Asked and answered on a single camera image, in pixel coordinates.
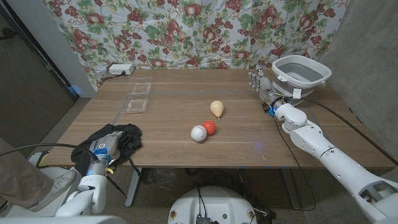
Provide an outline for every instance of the floral curtain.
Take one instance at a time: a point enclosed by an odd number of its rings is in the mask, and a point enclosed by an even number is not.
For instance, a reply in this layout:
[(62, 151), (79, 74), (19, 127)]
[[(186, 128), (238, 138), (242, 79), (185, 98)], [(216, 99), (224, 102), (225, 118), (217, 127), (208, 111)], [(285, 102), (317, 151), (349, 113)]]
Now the floral curtain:
[(113, 63), (251, 68), (317, 58), (349, 0), (42, 0), (94, 88)]

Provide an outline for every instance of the white robot body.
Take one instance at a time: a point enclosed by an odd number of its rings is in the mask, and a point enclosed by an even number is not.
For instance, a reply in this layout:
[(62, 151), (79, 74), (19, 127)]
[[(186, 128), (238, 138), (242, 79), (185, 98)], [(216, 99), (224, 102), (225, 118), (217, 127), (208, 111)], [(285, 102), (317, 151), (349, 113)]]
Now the white robot body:
[(200, 201), (198, 189), (193, 189), (181, 196), (170, 209), (168, 224), (196, 223), (199, 212), (201, 217), (210, 218), (209, 223), (217, 221), (219, 224), (252, 223), (257, 224), (253, 207), (236, 192), (216, 186), (202, 187)]

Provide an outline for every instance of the table leg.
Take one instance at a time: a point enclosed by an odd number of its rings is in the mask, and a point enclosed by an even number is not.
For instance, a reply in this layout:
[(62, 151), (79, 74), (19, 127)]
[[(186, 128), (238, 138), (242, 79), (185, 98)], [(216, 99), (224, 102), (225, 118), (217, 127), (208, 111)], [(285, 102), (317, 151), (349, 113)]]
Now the table leg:
[(129, 192), (127, 193), (127, 199), (126, 202), (124, 203), (126, 207), (131, 207), (133, 205), (140, 181), (141, 180), (138, 176), (138, 173), (135, 170), (133, 170), (130, 180)]
[(289, 193), (290, 202), (294, 209), (301, 209), (299, 195), (297, 194), (297, 186), (290, 169), (281, 169), (285, 180), (287, 192)]

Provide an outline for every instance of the wooden table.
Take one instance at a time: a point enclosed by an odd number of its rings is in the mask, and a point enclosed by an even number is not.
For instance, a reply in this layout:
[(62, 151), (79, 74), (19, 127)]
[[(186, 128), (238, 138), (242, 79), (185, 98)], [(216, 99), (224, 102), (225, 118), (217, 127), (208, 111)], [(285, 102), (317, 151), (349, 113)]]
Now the wooden table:
[[(138, 167), (298, 168), (279, 136), (274, 120), (264, 113), (261, 99), (248, 85), (248, 72), (255, 71), (136, 70), (133, 76), (106, 81), (59, 142), (79, 144), (105, 124), (131, 123), (142, 130), (143, 147), (131, 157)], [(264, 73), (273, 79), (272, 70)], [(145, 76), (153, 76), (146, 111), (119, 113), (124, 97), (132, 90), (133, 77)], [(317, 88), (309, 98), (335, 110), (374, 140), (330, 86)], [(210, 111), (210, 103), (215, 100), (222, 101), (225, 107), (220, 120)], [(394, 166), (327, 110), (307, 102), (298, 108), (320, 125), (335, 146), (364, 167)], [(207, 120), (215, 122), (216, 133), (197, 143), (191, 139), (190, 131)], [(281, 132), (302, 167), (323, 167)], [(70, 160), (71, 152), (72, 149), (55, 147), (45, 162), (50, 166), (74, 166)], [(137, 181), (132, 178), (131, 199), (136, 190), (132, 185)]]

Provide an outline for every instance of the black cable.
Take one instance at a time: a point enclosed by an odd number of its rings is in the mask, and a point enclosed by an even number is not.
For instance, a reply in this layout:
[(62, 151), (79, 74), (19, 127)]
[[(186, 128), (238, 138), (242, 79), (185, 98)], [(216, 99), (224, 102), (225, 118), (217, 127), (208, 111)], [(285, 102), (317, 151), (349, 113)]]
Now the black cable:
[(200, 188), (199, 187), (198, 187), (198, 194), (199, 194), (199, 198), (200, 198), (200, 200), (201, 200), (201, 202), (203, 204), (203, 208), (205, 208), (205, 218), (207, 218), (206, 206), (205, 206), (205, 203), (203, 202), (203, 198), (200, 195)]
[(22, 147), (18, 147), (18, 148), (15, 148), (15, 149), (10, 149), (8, 151), (2, 152), (2, 153), (0, 153), (0, 156), (4, 156), (4, 155), (7, 155), (7, 154), (10, 154), (10, 153), (13, 153), (13, 152), (21, 151), (23, 149), (28, 149), (28, 148), (32, 148), (32, 147), (39, 147), (39, 146), (60, 146), (60, 147), (70, 147), (70, 148), (74, 148), (74, 149), (80, 149), (80, 150), (88, 152), (88, 154), (91, 156), (91, 158), (94, 161), (98, 160), (98, 158), (94, 154), (94, 152), (91, 152), (90, 150), (88, 150), (88, 149), (86, 149), (84, 147), (74, 146), (74, 145), (71, 145), (71, 144), (62, 144), (62, 143), (41, 143), (41, 144), (32, 144), (32, 145), (29, 145), (29, 146), (22, 146)]
[(287, 144), (287, 142), (286, 142), (285, 138), (283, 137), (282, 133), (280, 133), (279, 126), (278, 126), (278, 123), (276, 123), (275, 117), (273, 117), (273, 119), (274, 119), (276, 128), (278, 129), (279, 135), (280, 135), (281, 138), (284, 140), (284, 142), (285, 142), (287, 148), (288, 148), (288, 149), (290, 150), (290, 152), (292, 153), (293, 158), (294, 158), (294, 160), (296, 161), (296, 163), (297, 163), (297, 165), (298, 165), (298, 168), (300, 168), (300, 171), (301, 171), (301, 173), (302, 173), (303, 176), (304, 176), (305, 183), (307, 184), (308, 189), (310, 189), (311, 196), (312, 196), (312, 200), (313, 200), (313, 208), (311, 208), (311, 209), (296, 209), (296, 208), (286, 208), (286, 209), (291, 209), (291, 210), (296, 210), (296, 211), (303, 211), (303, 212), (314, 210), (314, 209), (317, 207), (317, 203), (316, 203), (316, 201), (315, 201), (315, 197), (314, 197), (314, 195), (313, 195), (313, 192), (312, 192), (312, 189), (311, 189), (311, 187), (310, 187), (310, 184), (308, 183), (308, 180), (307, 180), (307, 178), (306, 178), (306, 176), (305, 176), (305, 174), (304, 174), (303, 169), (301, 168), (299, 162), (297, 161), (296, 157), (294, 156), (293, 151), (291, 150), (291, 148), (290, 148), (289, 145)]
[[(239, 192), (240, 195), (245, 195), (246, 200), (253, 205), (253, 207), (260, 208), (260, 210), (266, 211), (269, 214), (274, 213), (270, 212), (270, 209), (263, 206), (260, 200), (248, 189), (248, 187), (242, 183), (240, 180), (236, 180), (231, 174), (228, 174), (219, 170), (209, 171), (208, 169), (200, 169), (200, 171), (205, 175), (201, 178), (201, 182), (199, 185), (207, 186), (207, 185), (220, 185), (230, 189), (235, 189), (235, 191)], [(252, 185), (252, 181), (249, 177), (245, 177), (250, 185)]]
[(201, 216), (201, 208), (200, 208), (200, 195), (199, 195), (199, 216)]
[(391, 162), (393, 162), (396, 166), (398, 166), (398, 161), (396, 161), (392, 156), (390, 156), (390, 154), (388, 154), (384, 149), (382, 149), (380, 146), (378, 146), (374, 141), (372, 141), (372, 139), (369, 139), (364, 133), (362, 133), (362, 131), (360, 131), (358, 128), (356, 128), (355, 126), (353, 126), (349, 121), (347, 121), (346, 119), (344, 119), (342, 116), (340, 116), (338, 113), (334, 112), (332, 109), (330, 109), (329, 107), (313, 101), (313, 100), (309, 100), (306, 98), (302, 98), (302, 100), (311, 102), (311, 103), (315, 103), (318, 106), (323, 107), (324, 109), (328, 110), (329, 112), (331, 112), (332, 114), (334, 114), (336, 117), (338, 117), (340, 120), (344, 121), (344, 123), (346, 123), (349, 127), (351, 127), (352, 129), (354, 129), (354, 131), (356, 131), (358, 134), (360, 134), (363, 138), (365, 138), (370, 144), (372, 144), (372, 146), (374, 146), (376, 149), (378, 149), (381, 153), (383, 153), (383, 155), (385, 155)]
[(125, 74), (126, 74), (126, 72), (123, 71), (120, 75), (116, 75), (116, 76), (113, 76), (113, 77), (106, 77), (105, 80), (104, 80), (104, 82), (105, 82), (106, 80), (110, 80), (110, 79), (122, 77), (122, 76), (124, 76)]
[(111, 184), (112, 184), (118, 191), (120, 191), (120, 192), (127, 198), (127, 195), (123, 192), (123, 190), (119, 187), (119, 185), (118, 185), (115, 181), (113, 181), (113, 180), (111, 179), (110, 176), (107, 175), (106, 178), (107, 178), (108, 181), (111, 182)]
[(134, 163), (132, 162), (131, 157), (129, 157), (129, 162), (130, 162), (131, 167), (137, 172), (138, 177), (141, 177), (141, 172), (140, 172), (139, 169), (136, 167), (136, 165), (134, 165)]
[(238, 171), (238, 176), (239, 176), (239, 179), (241, 180), (241, 183), (242, 183), (242, 184), (244, 184), (244, 183), (243, 183), (243, 179), (242, 179), (242, 176), (241, 176), (241, 173), (240, 173), (239, 169), (236, 169), (236, 170)]

